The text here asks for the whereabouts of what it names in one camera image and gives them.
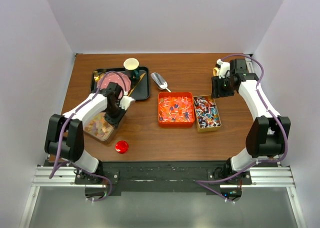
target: red container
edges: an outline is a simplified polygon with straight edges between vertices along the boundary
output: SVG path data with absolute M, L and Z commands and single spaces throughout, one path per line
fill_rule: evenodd
M 185 104 L 183 103 L 181 105 L 181 112 L 182 114 L 180 115 L 176 115 L 179 117 L 184 116 L 186 115 L 186 110 L 188 110 L 188 113 L 189 113 L 189 119 L 183 119 L 182 122 L 179 122 L 179 121 L 175 121 L 175 122 L 172 122 L 172 119 L 171 118 L 166 118 L 166 119 L 163 119 L 162 116 L 163 116 L 163 107 L 161 107 L 160 105 L 160 101 L 162 99 L 165 99 L 167 101 L 167 99 L 172 99 L 172 102 L 170 104 L 170 106 L 175 102 L 174 100 L 178 100 L 178 97 L 187 97 L 188 99 L 190 99 L 190 102 L 191 104 Z M 178 108 L 179 106 L 176 108 L 176 106 L 174 105 L 173 107 L 170 107 L 172 109 L 173 112 L 178 112 Z M 194 122 L 195 122 L 195 108 L 194 108 L 194 102 L 193 102 L 193 96 L 192 96 L 192 93 L 190 92 L 160 92 L 159 95 L 158 95 L 158 122 L 159 122 L 159 126 L 160 127 L 192 127 Z

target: orange plastic bin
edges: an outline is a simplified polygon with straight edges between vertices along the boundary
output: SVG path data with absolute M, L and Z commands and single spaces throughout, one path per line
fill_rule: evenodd
M 195 122 L 192 93 L 160 92 L 158 122 L 160 127 L 192 127 Z

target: red button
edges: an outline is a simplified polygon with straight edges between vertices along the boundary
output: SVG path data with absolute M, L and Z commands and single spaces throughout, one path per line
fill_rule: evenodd
M 129 145 L 127 142 L 125 142 L 124 140 L 119 141 L 116 145 L 115 145 L 115 150 L 120 153 L 126 153 L 127 150 L 129 148 Z

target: metal scoop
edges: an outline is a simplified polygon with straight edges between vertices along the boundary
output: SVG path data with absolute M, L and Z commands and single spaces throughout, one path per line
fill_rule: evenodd
M 155 81 L 155 83 L 158 85 L 158 88 L 160 90 L 167 89 L 169 92 L 171 92 L 170 89 L 168 89 L 167 82 L 165 81 L 165 79 L 160 74 L 152 73 L 151 77 Z

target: wooden table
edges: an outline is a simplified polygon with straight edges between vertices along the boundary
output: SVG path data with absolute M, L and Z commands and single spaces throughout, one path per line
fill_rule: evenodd
M 211 94 L 211 77 L 217 59 L 227 54 L 96 54 L 76 56 L 62 111 L 82 102 L 90 92 L 92 72 L 100 68 L 123 67 L 127 58 L 136 58 L 150 73 L 160 73 L 172 91 L 193 95 Z M 247 105 L 239 94 L 216 99 L 222 127 L 216 132 L 198 133 L 192 128 L 158 126 L 158 93 L 150 78 L 150 97 L 128 109 L 126 121 L 113 141 L 106 145 L 85 135 L 85 149 L 102 161 L 143 160 L 226 160 L 244 147 L 252 125 Z M 125 140 L 129 150 L 119 154 L 115 144 Z

